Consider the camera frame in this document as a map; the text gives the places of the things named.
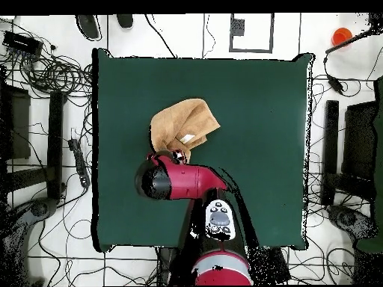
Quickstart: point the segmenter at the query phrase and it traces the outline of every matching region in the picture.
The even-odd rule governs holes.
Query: grout line
[[[104,252],[104,271],[102,276],[102,287],[105,287],[105,273],[106,273],[106,253]]]
[[[301,264],[301,263],[297,263],[297,264],[293,264],[293,263],[289,263],[289,266],[319,266],[319,267],[326,267],[327,265],[326,264]],[[341,264],[329,264],[328,266],[331,266],[331,267],[342,267]]]
[[[203,14],[203,26],[202,26],[202,55],[201,58],[203,58],[203,54],[205,52],[205,13]]]
[[[12,24],[11,24],[11,29],[12,29],[12,33],[14,33],[14,19],[12,20]],[[12,60],[14,59],[14,51],[12,51]],[[12,72],[12,86],[14,87],[14,84],[13,84],[13,71],[14,71],[14,67],[16,66],[16,63],[13,63],[13,61],[10,63],[12,65],[12,69],[11,69],[11,72]],[[14,173],[14,165],[13,165],[13,156],[12,156],[12,174]],[[14,191],[12,191],[12,209],[14,208]]]
[[[313,80],[328,80],[328,78],[313,78]],[[373,79],[369,79],[369,80],[366,80],[366,79],[357,79],[357,78],[354,78],[354,79],[343,79],[343,78],[338,78],[339,81],[365,81],[365,82],[374,82],[375,80]]]
[[[159,247],[158,249],[158,254],[156,252],[156,255],[157,255],[157,264],[156,264],[156,284],[157,286],[159,286],[159,281],[161,282],[162,281],[162,269],[160,268],[160,265],[161,265],[161,259],[160,259],[160,256],[161,256],[161,248]]]
[[[23,167],[41,167],[40,164],[13,164],[14,166],[23,166]],[[66,168],[76,168],[74,165],[61,165],[61,167],[66,167]]]
[[[302,26],[302,13],[299,14],[298,55],[301,52],[301,26]]]
[[[106,49],[109,52],[109,15],[106,15]]]
[[[75,257],[75,256],[27,256],[30,259],[81,259],[81,260],[96,260],[96,261],[104,261],[104,258],[87,258],[87,257]],[[113,261],[148,261],[148,262],[154,262],[157,261],[157,259],[136,259],[136,258],[107,258],[105,260],[113,260]]]

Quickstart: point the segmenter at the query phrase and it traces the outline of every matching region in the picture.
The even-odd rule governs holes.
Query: floor tile
[[[47,286],[53,276],[52,287],[101,287],[104,278],[104,261],[89,259],[62,259],[58,269],[58,261],[48,258],[28,258],[31,279],[45,277]]]
[[[154,19],[148,14],[147,18],[176,56],[181,58],[201,56],[203,14],[155,14]],[[133,19],[132,29],[123,29],[115,15],[109,16],[110,53],[114,57],[136,55],[171,58],[171,53],[160,36],[150,27],[144,14],[134,14]]]
[[[76,197],[82,191],[78,188],[73,192],[75,192],[73,196]],[[95,251],[91,237],[91,194],[84,195],[76,205],[75,202],[68,204],[65,210],[64,208],[58,209],[53,216],[46,220],[41,244],[44,249],[55,256],[103,258],[103,253]],[[45,254],[37,244],[41,230],[42,224],[39,223],[31,232],[29,255]]]
[[[150,276],[156,274],[157,262],[107,259],[106,265],[123,275],[119,275],[112,269],[107,269],[105,273],[106,286],[136,286],[137,284],[145,284]]]
[[[111,252],[106,253],[107,259],[155,259],[157,260],[154,247],[132,247],[117,245]]]
[[[328,272],[325,266],[319,265],[290,265],[289,271],[292,279],[289,285],[329,285]]]

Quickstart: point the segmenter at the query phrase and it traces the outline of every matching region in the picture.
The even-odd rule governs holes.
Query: black chair
[[[378,139],[383,138],[382,116],[383,77],[374,82],[376,100],[349,105],[345,116],[345,140],[341,173],[337,173],[337,140],[339,102],[328,100],[325,107],[325,135],[322,157],[321,204],[327,206],[332,224],[348,233],[355,250],[355,284],[382,284],[383,270],[372,271],[374,265],[383,263],[382,218],[383,210],[376,208],[376,182],[382,174],[376,166]],[[358,196],[370,203],[371,217],[345,206],[334,205],[336,190]],[[360,243],[370,245],[369,251]]]
[[[7,160],[19,157],[20,153],[28,154],[28,133],[19,133],[12,118],[16,112],[14,108],[18,106],[14,102],[14,91],[5,83],[5,68],[0,67],[0,285],[30,286],[26,259],[29,233],[37,222],[55,213],[64,191],[61,182],[62,119],[66,100],[60,91],[50,95],[47,167],[8,173]],[[24,97],[30,102],[26,90]],[[18,116],[27,115],[20,109],[17,113]],[[14,146],[20,138],[27,145]],[[47,198],[31,200],[13,209],[7,205],[9,192],[41,182],[46,182]]]

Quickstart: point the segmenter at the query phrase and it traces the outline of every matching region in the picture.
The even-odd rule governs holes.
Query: dark green tablecloth
[[[206,100],[221,128],[191,163],[236,180],[262,245],[303,247],[307,67],[297,61],[110,58],[98,54],[100,244],[176,247],[186,200],[138,196],[150,119],[183,99]]]

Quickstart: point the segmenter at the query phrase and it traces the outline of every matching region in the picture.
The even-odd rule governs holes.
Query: black cable
[[[32,200],[34,199],[34,196],[36,196],[37,194],[39,194],[41,191],[44,191],[45,189],[46,189],[46,187],[44,187],[43,189],[40,189],[37,193],[35,193],[35,194],[32,196],[32,198],[31,198],[30,201],[32,201]]]
[[[72,201],[75,201],[75,200],[78,200],[79,198],[81,198],[82,196],[84,196],[86,193],[88,192],[88,189],[84,189],[83,190],[83,192],[80,194],[80,195],[78,195],[76,198],[73,198],[73,199],[71,199],[70,201],[67,201],[67,202],[65,202],[65,205],[67,205],[68,203],[71,203]],[[60,207],[62,207],[64,204],[61,204],[61,205],[59,205],[59,206],[57,206],[57,209],[59,209]],[[68,211],[68,213],[64,216],[64,217],[67,217],[67,215],[72,211],[72,209],[74,208],[74,206],[75,205],[73,205],[73,207]],[[51,233],[60,223],[62,222],[62,219],[53,227],[53,228],[51,228],[51,230],[50,231],[48,231],[42,238],[41,238],[41,240],[42,239],[44,239],[49,233]],[[37,243],[35,243],[34,245],[32,245],[29,249],[28,249],[28,252],[34,247],[34,246],[36,246],[38,244],[38,242]]]
[[[177,56],[175,54],[173,54],[173,52],[171,51],[170,47],[168,46],[168,44],[165,42],[164,38],[162,37],[162,35],[156,30],[156,28],[152,25],[152,23],[150,23],[149,19],[147,18],[147,14],[144,14],[145,15],[145,19],[147,20],[147,23],[149,24],[149,26],[159,35],[159,37],[161,37],[161,40],[162,42],[164,42],[166,48],[168,49],[168,51],[171,53],[171,56],[173,56],[174,58],[177,58]]]
[[[211,34],[211,32],[209,31],[209,29],[207,28],[208,25],[209,25],[209,19],[210,19],[210,14],[207,16],[207,22],[206,22],[206,30],[207,30],[207,33],[209,33],[209,35],[213,38],[214,40],[214,44],[212,45],[212,48],[207,51],[204,55],[203,55],[203,58],[205,58],[207,56],[208,53],[212,52],[213,49],[214,49],[214,46],[215,46],[215,38],[213,37],[213,35]]]
[[[69,268],[69,270],[70,270],[72,268],[72,265],[73,265],[73,260],[69,259],[67,261],[67,265],[68,265],[68,263],[70,263],[70,268]],[[65,265],[65,275],[58,282],[56,282],[56,284],[52,285],[52,287],[55,287],[56,285],[59,284],[59,282],[61,282],[65,277],[67,277],[67,265]]]
[[[89,156],[89,154],[91,154],[92,152],[93,152],[93,150],[91,149],[91,151],[89,151],[89,153],[85,156],[85,164],[86,164],[87,169],[88,169],[88,172],[89,172],[89,174],[90,174],[91,176],[92,176],[92,172],[91,172],[92,164],[89,165],[89,163],[88,163],[88,156]]]
[[[25,31],[26,34],[27,34],[29,37],[37,37],[37,38],[40,39],[40,40],[45,40],[46,42],[49,43],[50,47],[52,48],[52,44],[51,44],[46,38],[44,38],[44,37],[39,37],[39,36],[36,35],[35,33],[25,30],[25,29],[22,28],[21,26],[15,24],[14,21],[10,22],[10,21],[7,21],[7,20],[4,20],[4,19],[1,19],[1,18],[0,18],[0,22],[10,24],[10,25],[12,26],[12,28],[13,28],[14,26],[16,26],[17,28],[19,28],[19,29]],[[48,51],[46,50],[46,44],[45,44],[44,42],[43,42],[43,50],[44,50],[47,54],[49,54]]]
[[[314,94],[314,93],[313,93],[313,88],[314,88],[315,86],[317,86],[317,85],[322,86],[323,90],[322,90],[321,93],[316,93],[316,94]],[[322,100],[323,94],[324,94],[326,91],[329,91],[330,89],[331,89],[331,87],[328,88],[327,90],[325,90],[325,86],[324,86],[323,84],[321,84],[321,83],[314,84],[314,85],[312,86],[312,89],[311,89],[311,95],[312,95],[312,98],[313,98],[313,100],[314,100],[314,102],[315,102],[315,105],[314,105],[314,108],[313,108],[313,111],[312,111],[312,114],[311,114],[311,122],[312,122],[315,126],[317,126],[318,128],[321,128],[321,129],[323,129],[323,127],[320,126],[320,125],[318,125],[317,123],[314,122],[314,120],[313,120],[313,116],[314,116],[314,114],[315,114],[315,111],[316,111],[316,108],[317,108],[318,104],[319,104],[320,101]],[[318,96],[318,95],[320,95],[320,98],[319,98],[318,101],[316,101],[315,96]]]
[[[112,270],[113,272],[115,272],[116,274],[120,275],[121,277],[124,277],[128,280],[130,280],[129,283],[134,283],[136,285],[141,285],[141,286],[145,286],[145,284],[142,284],[142,283],[137,283],[136,280],[139,280],[139,279],[142,279],[145,281],[145,278],[143,277],[136,277],[136,278],[131,278],[131,277],[128,277],[127,275],[124,275],[122,273],[120,273],[119,271],[117,271],[115,268],[112,268],[111,266],[105,266],[104,268],[100,268],[98,270],[95,270],[95,271],[90,271],[90,272],[84,272],[84,273],[80,273],[80,274],[77,274],[76,277],[70,282],[69,284],[69,287],[71,286],[74,286],[73,283],[77,280],[78,277],[80,277],[81,275],[91,275],[91,274],[95,274],[95,273],[98,273],[98,272],[101,272],[101,271],[104,271],[106,268]]]
[[[340,129],[340,130],[338,130],[338,132],[343,131],[343,130],[346,130],[346,128]],[[317,141],[315,141],[314,143],[310,144],[310,147],[312,147],[312,146],[314,146],[315,144],[319,143],[319,142],[320,142],[321,140],[323,140],[324,138],[325,138],[325,137],[320,138],[319,140],[317,140]]]
[[[349,200],[351,200],[353,196],[351,194],[347,195],[343,200],[342,202],[340,203],[340,205],[344,205],[345,203],[347,203]]]
[[[87,220],[87,219],[80,219],[80,220],[78,220],[78,221],[76,221],[71,227],[70,227],[70,230],[68,231],[67,230],[67,228],[65,227],[65,230],[68,232],[68,236],[67,236],[67,241],[66,241],[66,243],[65,243],[65,257],[66,257],[66,264],[65,264],[65,277],[67,278],[67,280],[68,280],[68,283],[70,284],[70,269],[72,268],[72,265],[70,266],[70,268],[68,268],[67,269],[67,266],[68,266],[68,263],[69,263],[69,261],[68,261],[68,240],[69,240],[69,237],[71,236],[71,237],[73,237],[73,238],[75,238],[75,239],[77,239],[77,240],[84,240],[84,239],[86,239],[86,238],[89,238],[90,236],[92,236],[91,234],[90,235],[88,235],[88,236],[86,236],[86,237],[84,237],[84,238],[78,238],[78,237],[75,237],[74,235],[72,235],[72,230],[73,230],[73,228],[76,226],[76,224],[77,223],[80,223],[80,222],[82,222],[82,221],[87,221],[88,223],[91,223],[89,220]]]
[[[373,88],[371,88],[367,83],[368,83],[368,80],[370,79],[371,75],[373,74],[373,71],[376,67],[376,64],[378,63],[378,59],[379,59],[379,56],[380,56],[380,53],[382,53],[382,50],[383,50],[383,46],[382,48],[380,49],[379,53],[378,53],[378,56],[376,56],[376,60],[375,60],[375,63],[374,63],[374,67],[371,69],[371,73],[368,75],[367,77],[367,80],[366,80],[366,86],[371,89],[371,90],[374,90]]]
[[[51,282],[53,280],[53,277],[55,277],[55,275],[57,274],[58,270],[60,269],[61,267],[61,261],[60,259],[58,259],[56,256],[54,256],[53,254],[51,254],[50,252],[48,252],[47,250],[45,250],[45,248],[43,247],[43,245],[41,244],[41,236],[43,235],[43,232],[44,232],[44,229],[45,229],[45,220],[43,221],[43,229],[41,230],[41,233],[39,235],[39,239],[38,239],[38,244],[40,245],[40,248],[42,251],[44,251],[46,254],[48,254],[49,256],[51,256],[52,258],[56,259],[58,261],[58,267],[55,271],[55,273],[52,275],[51,279],[49,280],[48,282],[48,286],[47,287],[50,287],[51,285]]]
[[[361,81],[359,81],[356,78],[349,78],[348,81],[357,81],[359,83],[359,90],[356,93],[354,93],[353,95],[345,95],[344,92],[346,92],[347,90],[343,89],[343,86],[342,86],[340,80],[328,74],[327,67],[326,67],[327,60],[328,60],[328,54],[325,56],[325,59],[323,60],[323,66],[325,68],[325,73],[326,73],[327,78],[328,78],[328,83],[331,85],[331,87],[336,92],[338,92],[340,95],[342,95],[344,97],[350,98],[350,97],[358,95],[361,92]]]
[[[319,249],[320,249],[320,251],[321,251],[321,253],[322,253],[322,261],[323,261],[323,275],[322,275],[322,277],[319,277],[319,275],[317,275],[311,268],[309,268],[308,266],[306,266],[306,265],[303,265],[303,262],[299,259],[299,257],[296,255],[296,251],[294,250],[294,254],[295,254],[295,256],[296,256],[296,258],[297,258],[297,260],[301,263],[301,265],[303,265],[304,267],[306,267],[306,269],[308,269],[309,271],[312,271],[315,275],[316,275],[316,277],[318,277],[318,279],[311,279],[311,278],[303,278],[303,279],[299,279],[299,278],[297,278],[296,277],[296,279],[297,280],[299,280],[299,281],[301,281],[301,282],[304,282],[304,281],[313,281],[313,282],[322,282],[322,283],[324,283],[325,285],[327,285],[324,281],[323,281],[323,279],[325,278],[325,263],[324,263],[324,261],[325,261],[325,253],[323,252],[323,250],[322,250],[322,248],[313,240],[313,239],[311,239],[310,237],[308,237],[308,236],[306,236],[306,238],[307,239],[309,239],[310,241],[312,241],[315,245],[316,245],[316,247],[318,247]]]
[[[84,237],[84,238],[79,238],[79,237],[74,236],[72,233],[70,233],[70,232],[72,231],[72,228],[74,227],[74,225],[72,226],[72,228],[71,228],[70,230],[68,230],[67,225],[65,224],[65,216],[64,216],[64,213],[65,213],[65,206],[63,207],[63,224],[64,224],[64,228],[65,228],[65,230],[66,230],[67,233],[68,233],[68,236],[71,236],[72,238],[75,238],[76,240],[84,240],[84,239],[89,238],[90,236],[92,236],[92,235],[90,234],[90,235],[88,235],[88,236],[86,236],[86,237]],[[77,221],[75,224],[77,224],[77,223],[80,222],[80,221],[87,221],[88,223],[91,223],[91,222],[90,222],[89,220],[87,220],[87,219],[81,219],[81,220]]]
[[[49,133],[46,133],[46,132],[45,132],[42,123],[35,123],[35,124],[31,124],[31,125],[29,125],[29,126],[17,126],[17,127],[15,127],[15,129],[29,128],[29,127],[31,127],[31,126],[41,126],[41,129],[43,130],[44,133],[30,132],[30,131],[28,131],[28,133],[29,133],[30,135],[46,135],[46,136],[49,136]],[[57,136],[57,135],[56,135],[56,137],[57,137],[57,138],[60,138],[61,140],[64,140],[65,142],[68,142],[68,140],[65,139],[65,138],[63,138],[63,137],[59,137],[59,136]]]
[[[344,247],[335,247],[334,249],[332,249],[331,251],[329,251],[329,252],[327,253],[327,256],[326,256],[325,260],[326,260],[326,266],[327,266],[327,270],[328,270],[328,275],[329,275],[329,277],[330,277],[332,283],[335,284],[335,285],[337,285],[337,284],[335,283],[335,280],[334,280],[334,278],[333,278],[332,275],[331,275],[331,274],[334,274],[334,272],[331,271],[331,269],[330,269],[330,265],[329,265],[329,262],[330,262],[330,261],[329,261],[329,257],[330,257],[330,254],[332,254],[332,253],[333,253],[334,251],[336,251],[336,250],[342,250],[342,251],[345,251],[345,252],[351,254],[352,256],[354,256],[354,253],[352,253],[350,250],[345,249]],[[345,262],[342,263],[342,267],[345,268],[345,266],[346,266],[348,269],[350,268],[349,265],[347,265]],[[351,272],[351,270],[350,270],[350,274],[349,274],[349,273],[346,273],[345,271],[344,271],[343,273],[344,273],[345,275],[347,275],[348,277],[351,277],[351,278],[352,278],[352,272]]]
[[[11,57],[14,68],[19,56],[16,56],[15,58],[11,55]],[[33,60],[26,56],[22,56],[19,61],[19,69],[13,71],[20,71],[25,80],[24,83],[31,86],[32,91],[38,98],[42,99],[45,97],[36,93],[36,90],[41,93],[50,93],[51,91],[60,90],[71,98],[89,97],[89,89],[91,87],[91,74],[89,71],[91,67],[88,65],[82,70],[77,61],[75,61],[76,64],[72,61],[75,60],[67,56],[56,57],[50,55],[47,58],[41,55],[39,58],[34,58]],[[35,68],[37,63],[43,66],[42,70],[37,70]],[[88,100],[83,105],[77,105],[71,98],[69,98],[68,101],[78,107],[84,107],[89,103]]]

